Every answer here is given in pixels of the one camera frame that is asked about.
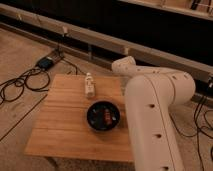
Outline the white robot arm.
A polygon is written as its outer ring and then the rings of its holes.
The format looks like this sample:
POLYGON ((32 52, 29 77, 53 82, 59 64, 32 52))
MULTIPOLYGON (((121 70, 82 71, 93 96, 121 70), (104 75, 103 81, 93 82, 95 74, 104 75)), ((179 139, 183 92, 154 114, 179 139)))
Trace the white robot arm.
POLYGON ((169 108, 193 97, 193 77, 176 69, 138 66, 131 56, 114 61, 111 68, 130 78, 124 98, 135 170, 186 171, 169 108))

